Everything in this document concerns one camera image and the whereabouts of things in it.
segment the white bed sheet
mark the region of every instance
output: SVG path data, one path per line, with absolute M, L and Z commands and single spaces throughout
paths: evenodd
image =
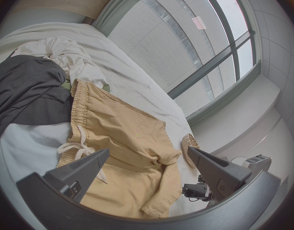
M 111 93 L 123 101 L 166 122 L 166 132 L 175 149 L 182 149 L 181 140 L 191 133 L 181 108 L 112 41 L 94 27 L 75 23 L 43 23 L 19 29 L 0 40 L 0 63 L 19 45 L 47 37 L 64 36 L 84 47 L 99 66 L 110 85 Z M 184 156 L 178 161 L 182 185 L 197 183 L 199 172 L 188 165 Z M 181 196 L 169 210 L 178 216 L 205 208 L 207 202 L 190 202 Z

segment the woven basket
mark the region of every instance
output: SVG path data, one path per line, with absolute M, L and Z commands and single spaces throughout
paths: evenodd
M 193 168 L 197 168 L 196 167 L 196 163 L 198 162 L 198 156 L 192 152 L 191 154 L 191 151 L 190 151 L 190 155 L 191 155 L 191 158 L 188 156 L 188 147 L 194 147 L 194 148 L 198 148 L 200 149 L 197 141 L 195 140 L 195 138 L 193 137 L 192 134 L 188 133 L 186 134 L 183 138 L 182 138 L 182 148 L 183 148 L 183 153 L 184 153 L 184 156 L 186 158 L 186 161 L 189 163 L 189 165 Z

